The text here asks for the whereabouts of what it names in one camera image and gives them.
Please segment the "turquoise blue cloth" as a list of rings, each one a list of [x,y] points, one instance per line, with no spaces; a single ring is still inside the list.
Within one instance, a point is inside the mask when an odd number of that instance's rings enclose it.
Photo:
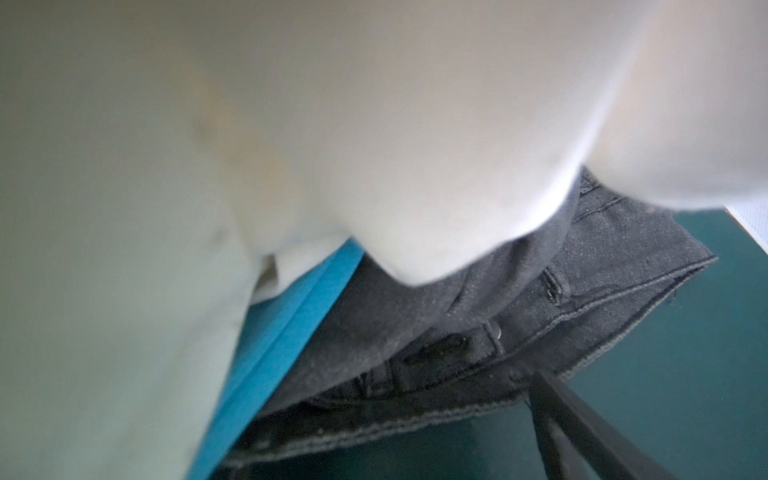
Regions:
[[[277,297],[250,307],[188,479],[206,479],[213,473],[296,362],[362,256],[361,247],[346,240]]]

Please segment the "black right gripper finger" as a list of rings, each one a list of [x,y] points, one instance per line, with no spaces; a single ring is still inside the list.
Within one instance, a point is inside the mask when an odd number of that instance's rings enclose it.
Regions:
[[[538,449],[549,479],[673,479],[675,476],[619,433],[563,381],[533,375],[528,398]]]

